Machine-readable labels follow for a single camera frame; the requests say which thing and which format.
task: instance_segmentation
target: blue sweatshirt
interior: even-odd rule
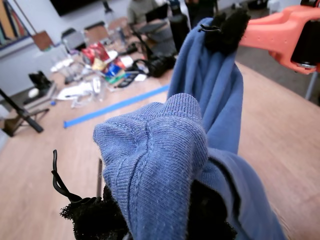
[[[236,239],[284,240],[259,177],[237,156],[243,79],[235,54],[207,51],[197,30],[181,48],[166,103],[95,127],[105,182],[135,240],[186,238],[194,180],[222,196]]]

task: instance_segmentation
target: orange clamp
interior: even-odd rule
[[[282,12],[250,20],[240,45],[268,50],[281,65],[299,73],[320,72],[320,63],[316,67],[305,68],[291,61],[305,24],[319,19],[318,7],[290,6]]]

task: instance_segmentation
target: television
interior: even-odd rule
[[[50,0],[59,16],[82,8],[98,0]]]

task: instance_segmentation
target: wooden table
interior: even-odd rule
[[[239,154],[260,175],[276,213],[290,239],[320,236],[320,109],[295,93],[239,66],[244,77],[244,100]],[[63,121],[82,116],[170,82],[134,82],[103,102],[71,109],[58,102],[40,121],[41,134],[25,127],[0,153],[0,239],[73,240],[72,223],[59,216],[69,201],[52,186],[52,151],[68,189],[81,197],[96,194],[100,152],[92,140],[96,124],[134,111],[151,102],[164,102],[161,93],[70,128]],[[53,76],[62,87],[60,75]]]

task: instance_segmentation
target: black tripod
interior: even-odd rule
[[[15,118],[5,119],[2,126],[2,130],[8,134],[10,137],[14,136],[15,131],[23,125],[23,122],[26,121],[34,130],[38,133],[41,133],[44,129],[36,122],[37,115],[42,114],[41,118],[49,111],[48,108],[42,110],[36,110],[33,112],[28,112],[22,107],[19,107],[10,97],[8,97],[0,88],[0,95],[11,105],[18,114]]]

